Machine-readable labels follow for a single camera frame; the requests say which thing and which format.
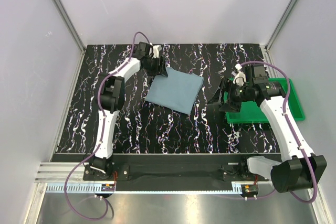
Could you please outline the blue-grey t shirt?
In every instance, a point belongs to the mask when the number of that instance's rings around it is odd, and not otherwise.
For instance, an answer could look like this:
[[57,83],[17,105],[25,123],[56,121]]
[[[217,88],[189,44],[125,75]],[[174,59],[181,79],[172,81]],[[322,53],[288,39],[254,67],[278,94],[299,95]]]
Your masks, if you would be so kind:
[[204,78],[167,68],[167,77],[156,76],[151,83],[146,102],[190,115]]

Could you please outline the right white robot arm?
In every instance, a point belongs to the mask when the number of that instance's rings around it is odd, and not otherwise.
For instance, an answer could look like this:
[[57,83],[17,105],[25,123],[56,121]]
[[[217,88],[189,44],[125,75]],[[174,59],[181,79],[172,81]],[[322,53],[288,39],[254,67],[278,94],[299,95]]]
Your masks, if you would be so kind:
[[327,161],[324,156],[316,155],[304,140],[288,104],[290,87],[283,88],[279,81],[271,81],[265,66],[261,61],[238,63],[233,79],[223,78],[208,104],[217,105],[221,112],[240,112],[243,103],[253,102],[272,128],[281,161],[256,154],[245,157],[238,167],[242,179],[259,175],[271,181],[279,193],[312,189],[316,194]]

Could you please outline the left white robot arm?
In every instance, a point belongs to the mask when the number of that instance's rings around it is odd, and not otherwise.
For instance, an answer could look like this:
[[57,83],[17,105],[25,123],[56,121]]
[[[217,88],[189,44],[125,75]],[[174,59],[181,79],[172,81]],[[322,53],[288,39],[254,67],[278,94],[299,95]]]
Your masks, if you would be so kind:
[[140,42],[121,65],[114,70],[100,75],[96,99],[98,105],[98,132],[93,153],[86,162],[87,174],[94,174],[103,180],[113,174],[111,157],[113,154],[114,128],[125,103],[125,84],[140,70],[148,76],[167,77],[165,59],[160,56],[162,46]]

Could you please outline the green plastic tray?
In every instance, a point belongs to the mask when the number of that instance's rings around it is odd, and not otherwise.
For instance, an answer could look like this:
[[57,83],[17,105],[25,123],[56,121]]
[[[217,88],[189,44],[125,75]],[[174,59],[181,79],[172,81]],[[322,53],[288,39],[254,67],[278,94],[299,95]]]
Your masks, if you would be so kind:
[[[295,121],[304,121],[305,114],[296,93],[295,86],[291,79],[290,96],[288,106]],[[244,102],[241,104],[241,110],[238,113],[226,112],[227,123],[231,124],[253,124],[253,123],[268,123],[266,116],[255,102]]]

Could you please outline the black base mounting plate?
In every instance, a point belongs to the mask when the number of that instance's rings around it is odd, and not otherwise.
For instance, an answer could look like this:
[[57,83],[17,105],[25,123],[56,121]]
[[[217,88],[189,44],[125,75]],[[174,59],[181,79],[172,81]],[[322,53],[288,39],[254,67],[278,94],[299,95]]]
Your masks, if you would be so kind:
[[84,180],[120,181],[138,178],[213,178],[223,181],[263,181],[247,171],[250,154],[114,154],[108,160],[92,158]]

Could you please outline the left aluminium frame post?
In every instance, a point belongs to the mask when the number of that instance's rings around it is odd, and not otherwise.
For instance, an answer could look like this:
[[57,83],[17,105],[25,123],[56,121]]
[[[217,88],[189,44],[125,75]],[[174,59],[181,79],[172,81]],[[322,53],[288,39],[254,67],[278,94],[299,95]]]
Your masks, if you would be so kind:
[[81,53],[83,53],[86,49],[86,46],[82,42],[73,22],[70,19],[70,16],[68,15],[63,3],[61,0],[52,0],[54,6],[56,7],[61,19],[63,20],[65,26],[67,27],[70,35],[72,36],[75,44],[77,45],[78,49]]

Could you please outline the aluminium frame post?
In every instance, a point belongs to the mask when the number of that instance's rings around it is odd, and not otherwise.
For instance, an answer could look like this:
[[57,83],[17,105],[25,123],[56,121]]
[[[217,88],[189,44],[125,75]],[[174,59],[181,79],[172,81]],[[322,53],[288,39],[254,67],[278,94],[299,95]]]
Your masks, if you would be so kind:
[[268,39],[267,43],[265,44],[266,51],[270,51],[273,44],[275,43],[276,39],[278,38],[279,34],[281,33],[282,29],[284,28],[286,22],[288,21],[291,13],[293,12],[295,6],[298,4],[299,0],[290,0],[287,4],[279,22],[277,23],[274,31],[272,32],[270,38]]
[[65,26],[67,27],[70,35],[72,36],[75,44],[77,45],[78,49],[81,53],[83,53],[86,49],[86,46],[82,42],[73,22],[70,19],[70,16],[68,15],[63,3],[61,0],[52,0],[54,6],[56,7],[61,19],[63,20]]

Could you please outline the right aluminium frame post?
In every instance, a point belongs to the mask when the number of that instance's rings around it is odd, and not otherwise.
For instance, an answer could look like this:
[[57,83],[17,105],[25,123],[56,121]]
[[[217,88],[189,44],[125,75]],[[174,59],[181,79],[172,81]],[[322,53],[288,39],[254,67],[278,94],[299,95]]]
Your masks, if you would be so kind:
[[268,39],[267,43],[265,44],[266,51],[270,51],[273,44],[275,43],[276,39],[278,38],[279,34],[281,33],[282,29],[284,28],[286,22],[288,21],[291,13],[293,12],[295,6],[298,4],[299,0],[290,0],[287,4],[279,22],[277,23],[274,31],[272,32],[270,38]]

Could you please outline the aluminium cross rail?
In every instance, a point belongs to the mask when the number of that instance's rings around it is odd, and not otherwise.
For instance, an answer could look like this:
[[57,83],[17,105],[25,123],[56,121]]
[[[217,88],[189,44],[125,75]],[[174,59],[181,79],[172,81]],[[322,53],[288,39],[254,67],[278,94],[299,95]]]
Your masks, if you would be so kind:
[[[202,169],[199,164],[192,164],[193,170],[187,171],[182,166],[175,166],[172,170],[163,168],[163,164],[159,163],[150,169],[147,163],[134,163],[132,166],[126,163],[114,164],[112,166],[113,174],[106,174],[101,170],[90,167],[89,164],[77,163],[41,163],[35,178],[37,183],[56,183],[65,182],[69,178],[70,182],[75,183],[83,181],[103,181],[112,180],[114,177],[120,181],[127,181],[136,179],[141,176],[150,177],[209,177],[210,172]],[[243,168],[238,163],[229,163],[227,166],[221,166],[213,171],[224,181],[250,181],[258,177],[262,181],[271,181],[271,175],[280,175],[280,178],[289,180],[294,179],[299,181],[301,179],[311,180],[311,172],[309,168],[302,166],[302,169],[295,167],[287,167],[287,163],[279,166],[264,167],[260,173],[253,174],[248,168]]]

